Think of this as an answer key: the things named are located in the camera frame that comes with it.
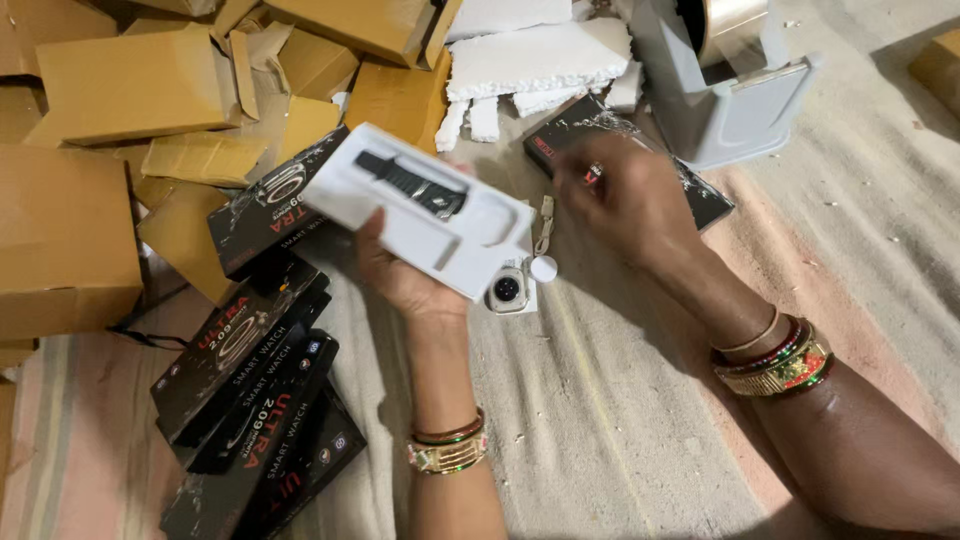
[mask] gold bangle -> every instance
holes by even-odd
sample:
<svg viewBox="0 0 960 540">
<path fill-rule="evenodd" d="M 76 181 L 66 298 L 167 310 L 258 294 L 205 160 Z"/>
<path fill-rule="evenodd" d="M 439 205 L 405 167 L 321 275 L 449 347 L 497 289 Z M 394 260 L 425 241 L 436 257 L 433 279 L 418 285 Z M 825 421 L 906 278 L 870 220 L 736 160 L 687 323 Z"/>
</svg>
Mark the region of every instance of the gold bangle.
<svg viewBox="0 0 960 540">
<path fill-rule="evenodd" d="M 445 445 L 407 444 L 410 464 L 427 475 L 449 475 L 476 465 L 487 455 L 487 433 L 480 429 L 467 439 Z"/>
<path fill-rule="evenodd" d="M 759 343 L 759 341 L 764 337 L 766 337 L 771 331 L 773 331 L 774 328 L 777 327 L 777 322 L 779 320 L 780 320 L 780 308 L 774 306 L 774 318 L 772 321 L 770 321 L 770 326 L 768 326 L 767 330 L 763 331 L 763 333 L 761 333 L 757 337 L 751 339 L 750 341 L 742 345 L 735 345 L 733 347 L 727 347 L 724 349 L 721 349 L 720 347 L 716 347 L 716 346 L 714 346 L 713 348 L 716 349 L 717 351 L 720 351 L 721 353 L 736 353 L 737 351 L 744 351 L 746 349 L 750 349 L 751 347 Z"/>
<path fill-rule="evenodd" d="M 773 396 L 797 387 L 802 387 L 825 373 L 832 363 L 833 351 L 829 343 L 817 335 L 816 328 L 806 319 L 799 319 L 806 326 L 806 339 L 794 353 L 774 362 L 759 371 L 748 374 L 731 374 L 715 370 L 720 380 L 741 396 Z"/>
</svg>

